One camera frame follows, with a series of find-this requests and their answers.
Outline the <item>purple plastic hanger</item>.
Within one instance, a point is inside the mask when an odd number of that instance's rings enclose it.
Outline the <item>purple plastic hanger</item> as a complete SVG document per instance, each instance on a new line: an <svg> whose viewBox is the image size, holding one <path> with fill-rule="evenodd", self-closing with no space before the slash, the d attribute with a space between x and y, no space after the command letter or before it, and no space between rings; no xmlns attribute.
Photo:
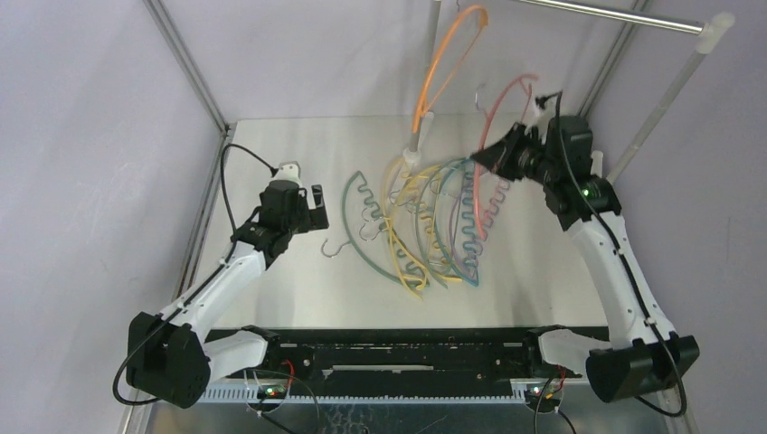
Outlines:
<svg viewBox="0 0 767 434"><path fill-rule="evenodd" d="M474 163L463 160L450 172L460 175L460 189L453 210L450 213L450 247L456 273L466 279L478 279L479 257L484 243L507 198L510 182L497 181L486 203L481 192L475 192L475 185L481 184L481 177L488 172L480 168L480 179L475 179Z"/></svg>

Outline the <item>pink plastic hanger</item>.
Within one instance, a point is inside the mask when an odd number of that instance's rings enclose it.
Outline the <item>pink plastic hanger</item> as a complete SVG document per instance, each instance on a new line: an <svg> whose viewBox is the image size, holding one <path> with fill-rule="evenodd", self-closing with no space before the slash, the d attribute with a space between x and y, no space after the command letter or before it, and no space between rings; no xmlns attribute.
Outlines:
<svg viewBox="0 0 767 434"><path fill-rule="evenodd" d="M478 149L470 157L470 161L475 164L475 171L473 174L473 202L471 211L473 211L474 221L476 223L477 237L484 241L488 237L487 226L492 223L493 218L486 216L486 210L483 208L480 199L480 177L482 171L493 172L493 164L495 160L492 156L487 155L489 151L488 136L494 119L504 103L508 93L515 87L522 90L523 95L526 98L525 105L523 106L521 119L524 120L526 113L529 110L532 98L533 98L533 83L540 80L540 76L537 73L526 72L514 77L496 96L493 104L488 110L484 110L485 123L478 141Z"/></svg>

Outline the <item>orange plastic hanger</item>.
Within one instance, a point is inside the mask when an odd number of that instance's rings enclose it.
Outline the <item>orange plastic hanger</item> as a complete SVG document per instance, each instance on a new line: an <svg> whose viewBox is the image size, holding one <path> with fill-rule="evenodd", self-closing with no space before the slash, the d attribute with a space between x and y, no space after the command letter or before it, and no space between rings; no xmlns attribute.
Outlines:
<svg viewBox="0 0 767 434"><path fill-rule="evenodd" d="M484 5L462 7L443 36L435 43L431 59L415 102L411 132L420 131L427 113L456 78L462 64L488 27L489 15Z"/></svg>

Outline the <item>light green plastic hanger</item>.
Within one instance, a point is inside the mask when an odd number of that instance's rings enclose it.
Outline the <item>light green plastic hanger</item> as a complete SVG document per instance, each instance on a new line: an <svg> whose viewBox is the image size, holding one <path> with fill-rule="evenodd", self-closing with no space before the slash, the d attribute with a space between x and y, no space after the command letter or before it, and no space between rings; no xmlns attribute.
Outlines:
<svg viewBox="0 0 767 434"><path fill-rule="evenodd" d="M433 201L430 201L428 191L431 183L438 179L442 165L432 165L423 169L418 176L415 196L415 235L422 263L431 278L441 287L447 289L448 282L445 277L448 272L448 261L440 247L439 237L434 233L435 208L439 199L436 193Z"/></svg>

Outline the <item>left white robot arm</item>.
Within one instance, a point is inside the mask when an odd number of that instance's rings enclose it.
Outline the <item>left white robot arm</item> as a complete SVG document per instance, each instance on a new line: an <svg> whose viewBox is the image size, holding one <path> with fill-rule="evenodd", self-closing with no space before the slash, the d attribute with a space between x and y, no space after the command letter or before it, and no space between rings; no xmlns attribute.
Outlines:
<svg viewBox="0 0 767 434"><path fill-rule="evenodd" d="M296 235L328 226L321 185L271 181L250 218L233 230L227 250L207 278L160 312L140 312L133 318L117 379L148 394L147 403L166 401L186 409L211 383L232 373L251 368L262 377L276 374L283 354L270 344L268 331L245 326L214 340L208 336L241 292L265 274Z"/></svg>

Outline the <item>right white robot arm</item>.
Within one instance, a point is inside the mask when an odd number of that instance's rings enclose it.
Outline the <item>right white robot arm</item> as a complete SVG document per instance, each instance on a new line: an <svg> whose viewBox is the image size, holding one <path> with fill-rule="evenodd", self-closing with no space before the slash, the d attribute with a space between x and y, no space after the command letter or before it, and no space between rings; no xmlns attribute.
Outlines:
<svg viewBox="0 0 767 434"><path fill-rule="evenodd" d="M579 251L607 320L600 341L563 325L528 332L523 364L535 376L556 366L583 375L603 402L643 399L684 389L683 375L700 355L653 296L632 251L612 185L592 172L593 134L586 120L550 120L545 136L516 123L471 160L505 180L540 184L547 208Z"/></svg>

